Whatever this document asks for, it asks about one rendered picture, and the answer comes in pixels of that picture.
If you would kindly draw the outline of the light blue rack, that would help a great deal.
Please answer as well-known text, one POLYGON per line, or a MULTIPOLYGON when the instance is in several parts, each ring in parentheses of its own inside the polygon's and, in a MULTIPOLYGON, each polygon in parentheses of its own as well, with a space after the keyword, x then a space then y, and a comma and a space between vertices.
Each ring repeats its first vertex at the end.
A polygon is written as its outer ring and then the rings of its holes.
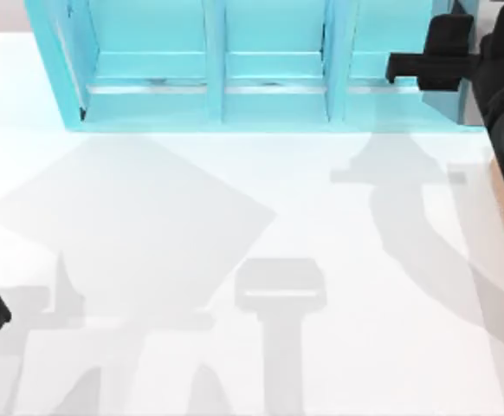
POLYGON ((65 127, 457 132, 468 86, 386 80, 430 20, 482 0, 24 0, 65 127))

